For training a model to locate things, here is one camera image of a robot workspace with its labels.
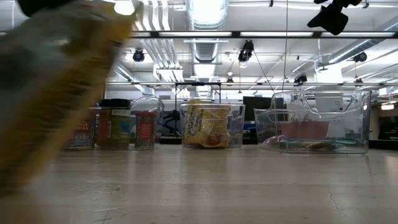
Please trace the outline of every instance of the computer monitor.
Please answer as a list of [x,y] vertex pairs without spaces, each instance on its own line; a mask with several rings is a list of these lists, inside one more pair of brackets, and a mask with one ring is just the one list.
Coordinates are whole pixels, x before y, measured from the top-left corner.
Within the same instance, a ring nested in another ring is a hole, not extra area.
[[246,105],[244,120],[254,121],[253,109],[269,109],[271,106],[271,99],[271,97],[244,96],[243,104]]

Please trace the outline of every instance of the metal frame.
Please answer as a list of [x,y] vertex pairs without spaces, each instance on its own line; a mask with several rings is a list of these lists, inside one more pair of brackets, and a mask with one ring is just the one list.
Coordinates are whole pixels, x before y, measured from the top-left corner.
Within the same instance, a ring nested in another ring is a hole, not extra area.
[[[192,33],[192,35],[178,35],[178,33]],[[217,33],[230,32],[231,35],[217,35]],[[250,32],[257,35],[242,35],[243,32]],[[300,35],[303,32],[312,33],[312,35]],[[218,30],[218,31],[192,31],[192,30],[152,30],[152,31],[134,31],[130,38],[137,39],[398,39],[398,32],[394,31],[344,31],[340,35],[331,35],[327,31],[290,31],[290,30]]]
[[315,83],[315,82],[306,82],[306,83],[282,83],[282,82],[243,82],[243,83],[227,83],[227,82],[107,82],[107,85],[157,85],[157,86],[178,86],[178,85],[191,85],[191,86],[204,86],[204,85],[218,85],[220,86],[235,86],[235,85],[244,85],[244,86],[262,86],[262,85],[285,85],[285,86],[398,86],[398,83]]

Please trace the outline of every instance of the snack bag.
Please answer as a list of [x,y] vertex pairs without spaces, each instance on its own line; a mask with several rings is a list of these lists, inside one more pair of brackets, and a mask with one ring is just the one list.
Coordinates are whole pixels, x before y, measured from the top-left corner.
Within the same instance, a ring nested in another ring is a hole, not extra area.
[[230,106],[196,105],[206,103],[200,100],[189,101],[184,143],[200,144],[203,147],[228,147],[231,136],[227,123]]
[[113,7],[74,1],[0,39],[0,189],[28,183],[101,98],[135,20]]

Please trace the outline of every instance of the transparent storage container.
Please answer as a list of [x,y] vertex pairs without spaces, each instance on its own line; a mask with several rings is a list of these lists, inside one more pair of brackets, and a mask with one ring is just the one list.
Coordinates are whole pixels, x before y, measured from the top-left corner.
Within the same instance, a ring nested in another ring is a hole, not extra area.
[[156,97],[143,96],[131,106],[131,138],[135,150],[152,150],[162,124],[164,104]]
[[254,109],[260,147],[296,153],[367,153],[370,91],[287,91]]
[[182,104],[182,146],[234,148],[243,141],[244,105]]

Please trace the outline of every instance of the table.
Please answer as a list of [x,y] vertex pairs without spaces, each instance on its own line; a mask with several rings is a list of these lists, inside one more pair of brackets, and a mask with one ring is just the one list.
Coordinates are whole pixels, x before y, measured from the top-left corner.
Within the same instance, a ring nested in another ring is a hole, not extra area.
[[398,153],[63,151],[1,223],[397,223]]

